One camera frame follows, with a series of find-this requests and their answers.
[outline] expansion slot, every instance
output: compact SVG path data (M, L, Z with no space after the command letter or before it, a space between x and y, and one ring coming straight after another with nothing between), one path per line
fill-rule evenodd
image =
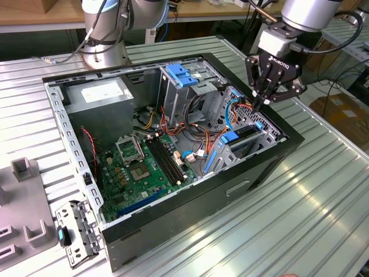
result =
M141 207L143 207L147 204L150 204L151 202L154 202L155 200L157 200L157 198L159 197L159 194L162 193L162 192L163 192L163 190L161 190L161 191L151 195L150 197L145 198L145 199L143 199L143 200L141 200L141 201L139 201L139 202L137 202L137 203L135 203L131 206L128 206L124 209L121 209L120 211L118 211L116 213L116 217L118 218L122 215L129 214L130 212L133 212L136 209L139 209L139 208L141 208Z

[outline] robotiq logo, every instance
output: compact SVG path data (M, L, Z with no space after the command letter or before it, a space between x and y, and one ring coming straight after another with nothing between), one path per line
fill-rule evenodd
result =
M270 56L270 58L268 59L268 61L274 61L276 62L277 64L283 66L284 68L286 69L289 69L289 65L285 64L283 61L280 61L279 59L276 59L275 57L273 56Z

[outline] gray plastic part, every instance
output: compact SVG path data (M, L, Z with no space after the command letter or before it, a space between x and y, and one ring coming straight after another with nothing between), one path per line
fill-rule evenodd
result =
M11 244L5 248L0 249L0 265L6 263L7 261L11 261L14 260L15 258L18 258L21 255L21 252L22 251L14 244Z
M58 239L35 160L18 159L0 169L0 188L3 200L0 271L3 271L53 247Z
M15 230L11 225L0 228L0 242L13 238L17 234L17 230Z
M0 186L0 207L6 204L6 193Z
M27 158L21 158L10 162L14 176L18 182L32 178L32 167Z
M29 242L33 248L46 244L52 238L49 228L42 219L40 219L39 229L31 231L27 226L23 226L23 232L25 241Z

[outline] workbench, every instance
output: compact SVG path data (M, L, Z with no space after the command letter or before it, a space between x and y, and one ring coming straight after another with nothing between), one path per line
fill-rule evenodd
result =
M135 63L211 52L246 82L244 55L216 37L127 50ZM24 59L0 68L0 166L36 159L55 216L82 196L41 78L86 68L78 56L62 65ZM1 276L355 276L369 258L369 157L298 99L273 108L305 141L239 200L114 274L104 251L72 271L57 245Z
M267 8L269 13L280 16L284 1ZM243 19L248 6L234 4L214 6L207 0L178 3L178 18L169 12L168 22L193 22ZM85 18L80 0L59 0L46 14L0 7L0 33L49 31L61 29L84 29Z

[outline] wooden table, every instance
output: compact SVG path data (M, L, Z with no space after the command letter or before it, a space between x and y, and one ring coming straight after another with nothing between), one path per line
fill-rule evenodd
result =
M268 11L280 15L284 1L273 4ZM177 22L216 21L243 19L247 8L234 4L214 6L207 0L201 2L182 1L178 4ZM169 13L168 22L175 21L173 12ZM59 0L46 14L30 13L24 10L0 7L0 33L49 31L60 29L85 28L84 12L80 0Z

